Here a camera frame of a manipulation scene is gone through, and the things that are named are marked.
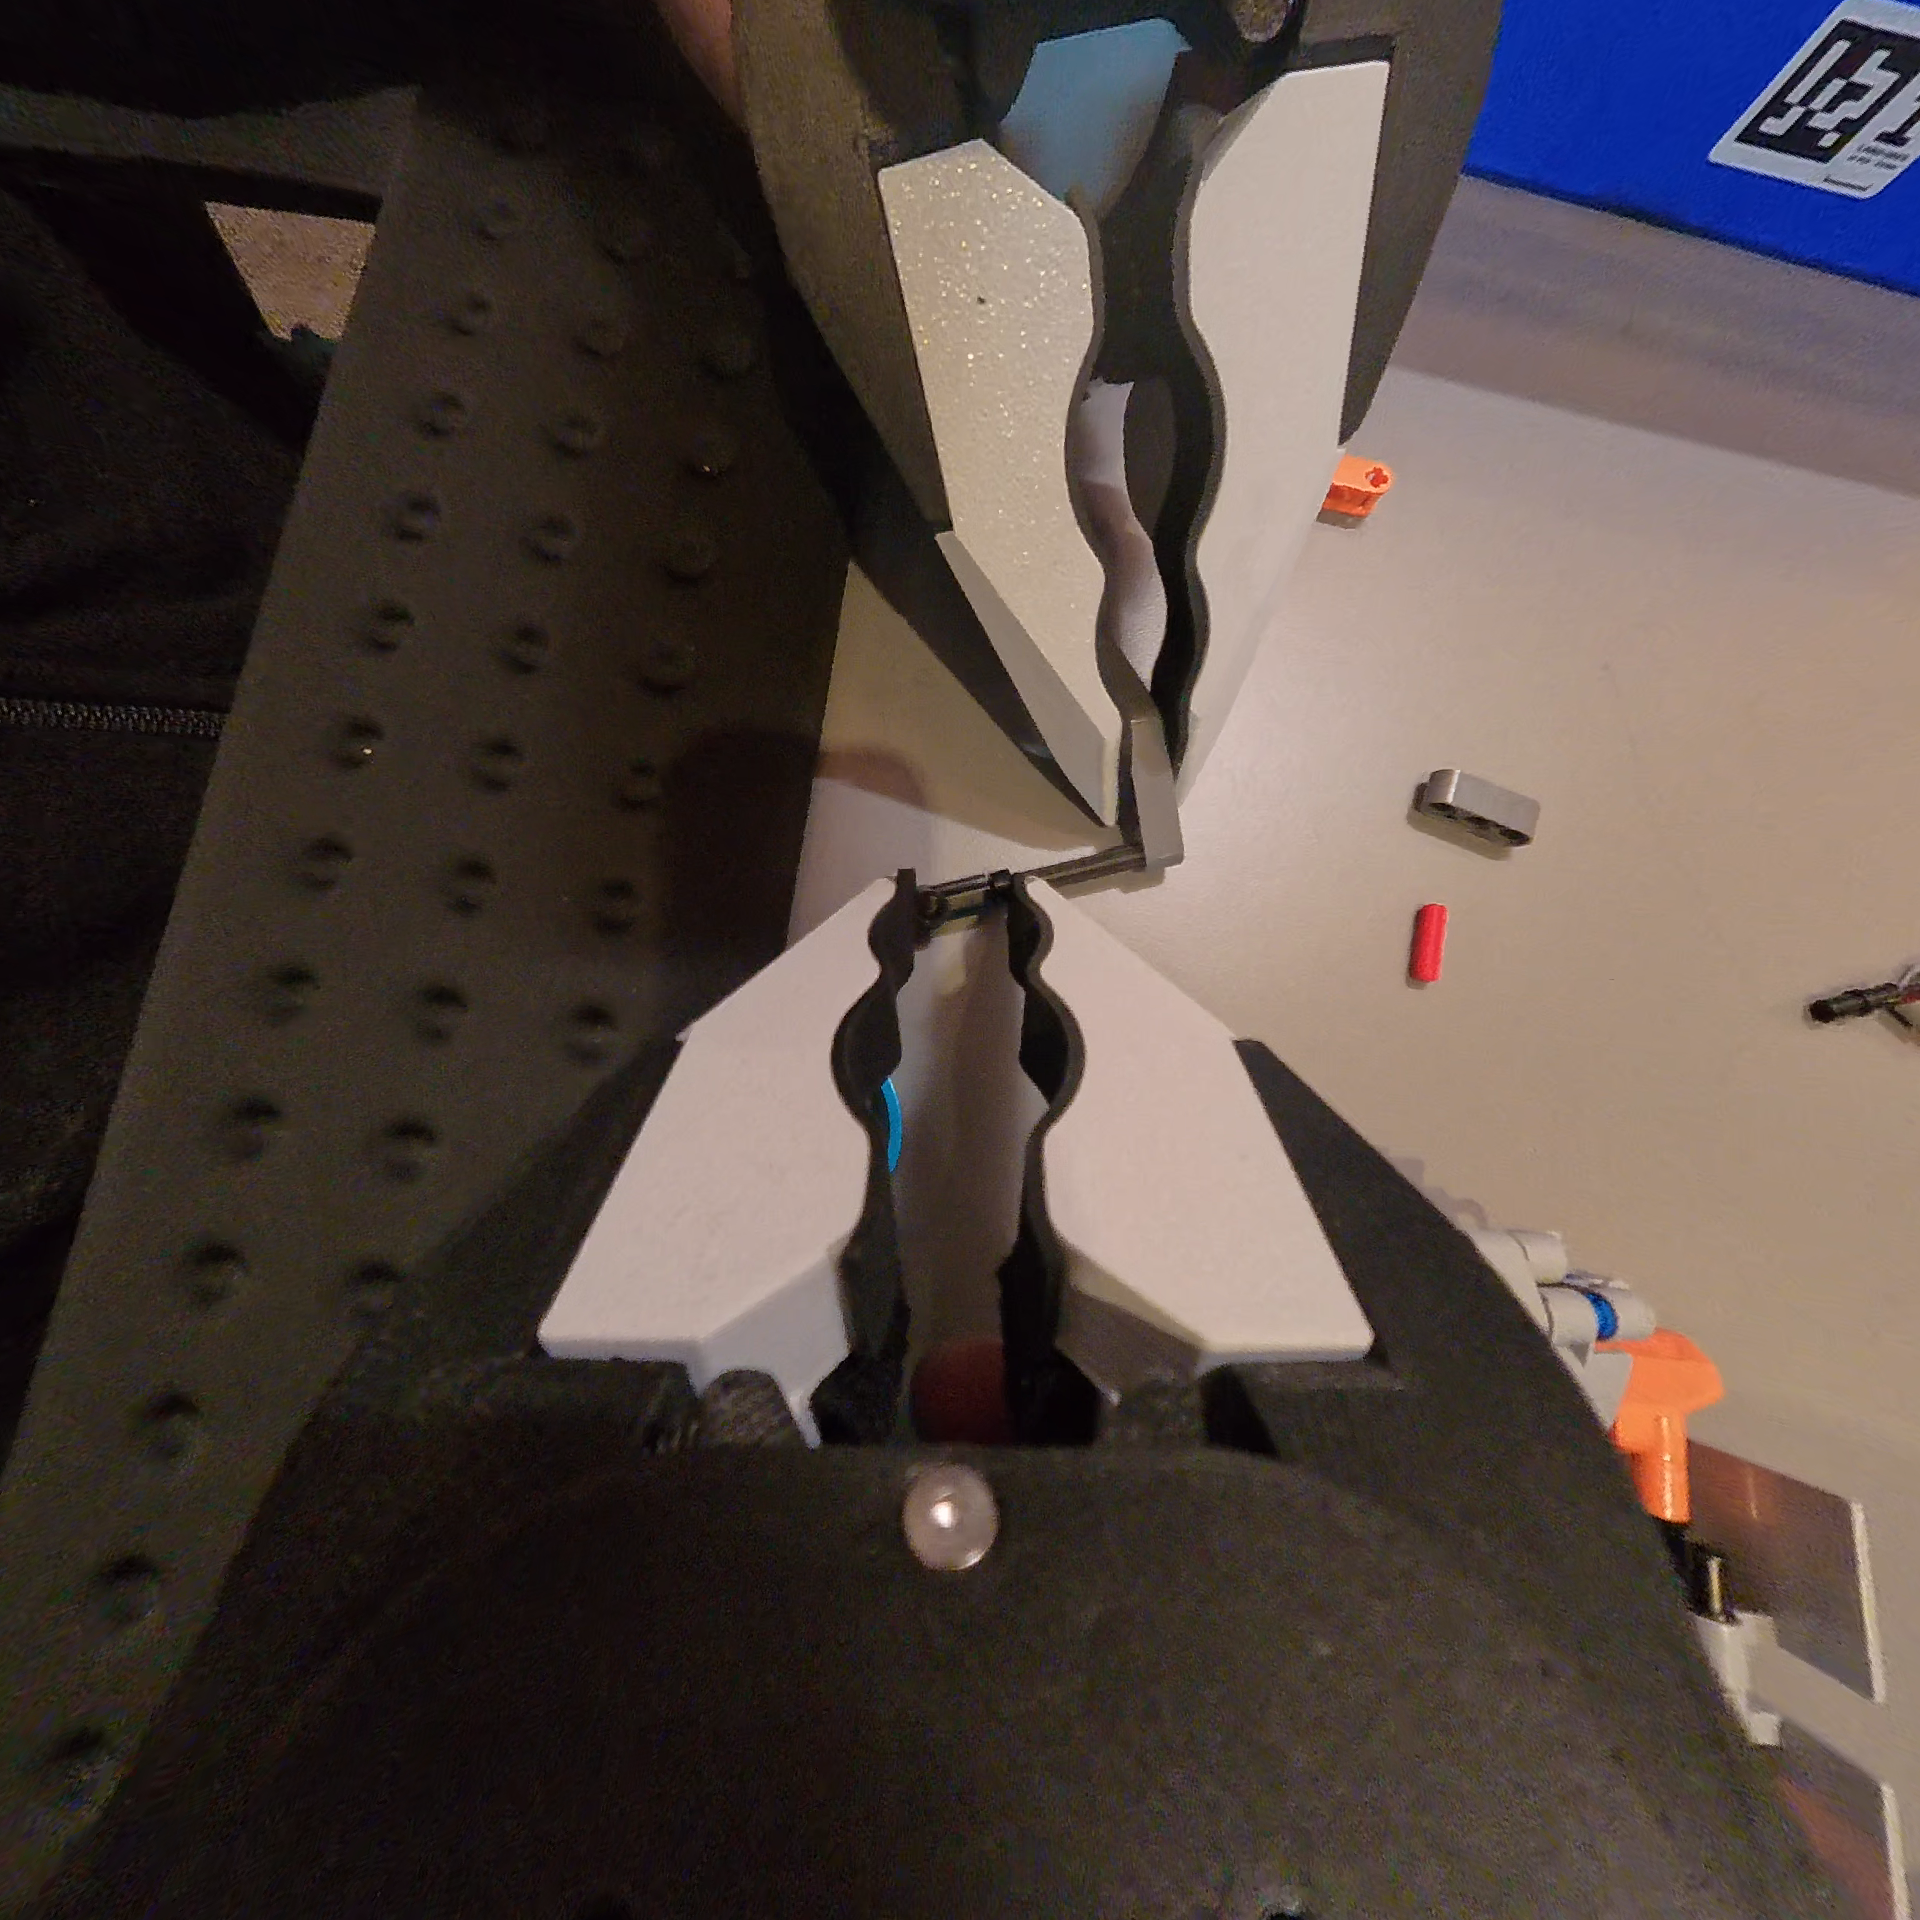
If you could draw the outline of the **grey orange toy robot head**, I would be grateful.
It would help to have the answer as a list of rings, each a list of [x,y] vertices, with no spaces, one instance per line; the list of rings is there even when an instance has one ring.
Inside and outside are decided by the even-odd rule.
[[[1494,1226],[1470,1199],[1433,1201],[1531,1315],[1615,1449],[1748,1740],[1787,1740],[1759,1692],[1764,1653],[1879,1707],[1888,1664],[1864,1504],[1704,1442],[1694,1423],[1724,1402],[1715,1358],[1645,1292],[1570,1262],[1565,1233]]]

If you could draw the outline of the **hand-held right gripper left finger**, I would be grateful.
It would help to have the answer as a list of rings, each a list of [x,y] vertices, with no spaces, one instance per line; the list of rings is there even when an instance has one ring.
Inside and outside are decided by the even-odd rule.
[[[910,1311],[876,1092],[916,878],[876,878],[679,1039],[539,1349],[765,1376],[811,1442],[898,1438]]]

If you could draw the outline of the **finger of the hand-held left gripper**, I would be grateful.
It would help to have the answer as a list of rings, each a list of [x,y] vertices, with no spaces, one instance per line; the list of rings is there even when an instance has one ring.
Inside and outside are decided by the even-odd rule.
[[[1342,457],[1390,61],[1292,69],[1188,108],[1173,217],[1175,461],[1155,698],[1196,787]]]
[[[1090,375],[1098,238],[978,136],[884,168],[877,201],[948,498],[939,551],[1062,777],[1120,827],[1120,724],[1148,695],[1164,588],[1127,485],[1130,387]]]

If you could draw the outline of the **black toy axle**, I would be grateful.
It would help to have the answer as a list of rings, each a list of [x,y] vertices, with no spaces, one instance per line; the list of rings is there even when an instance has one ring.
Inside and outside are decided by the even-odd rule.
[[[993,904],[1011,899],[1022,883],[1045,883],[1050,890],[1076,890],[1090,883],[1130,878],[1148,871],[1145,856],[1118,842],[1074,858],[1059,858],[1037,870],[988,870],[978,874],[944,878],[916,884],[914,928],[916,942],[929,942],[948,928],[978,921]]]

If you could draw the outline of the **grey bent toy beam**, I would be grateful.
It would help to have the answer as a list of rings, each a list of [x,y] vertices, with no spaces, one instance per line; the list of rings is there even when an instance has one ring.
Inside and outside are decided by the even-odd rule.
[[[1120,724],[1120,830],[1143,874],[1185,858],[1173,757],[1148,695],[1134,702]]]

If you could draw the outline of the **black studded mat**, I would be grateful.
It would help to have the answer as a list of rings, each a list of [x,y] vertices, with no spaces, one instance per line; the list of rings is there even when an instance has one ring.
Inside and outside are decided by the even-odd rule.
[[[2,1917],[367,1337],[780,944],[845,550],[688,134],[419,96],[2,1476]]]

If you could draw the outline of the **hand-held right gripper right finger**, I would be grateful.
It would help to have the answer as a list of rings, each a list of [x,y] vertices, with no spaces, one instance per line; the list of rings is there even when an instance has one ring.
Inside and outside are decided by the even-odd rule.
[[[1373,1330],[1250,1065],[1202,1003],[1042,878],[1002,892],[1017,1068],[1042,1097],[1002,1265],[1022,1442],[1082,1442],[1143,1389],[1345,1368]]]

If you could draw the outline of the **white red black connector piece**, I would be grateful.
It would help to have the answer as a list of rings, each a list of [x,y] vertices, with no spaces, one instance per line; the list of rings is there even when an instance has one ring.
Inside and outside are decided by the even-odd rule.
[[[1814,995],[1807,1003],[1807,1019],[1814,1024],[1884,1019],[1916,1035],[1916,964],[1893,981],[1848,986],[1835,995]]]

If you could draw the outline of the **small grey connector block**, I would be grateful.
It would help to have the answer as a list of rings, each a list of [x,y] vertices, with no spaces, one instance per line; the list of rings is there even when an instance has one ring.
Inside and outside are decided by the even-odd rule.
[[[1536,842],[1540,805],[1465,769],[1433,769],[1410,798],[1410,812],[1489,845]]]

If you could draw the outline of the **blue plastic bin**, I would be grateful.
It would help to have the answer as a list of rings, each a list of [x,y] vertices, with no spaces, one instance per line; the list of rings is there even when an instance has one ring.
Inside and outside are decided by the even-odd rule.
[[[1470,174],[1916,295],[1916,4],[1504,4]]]

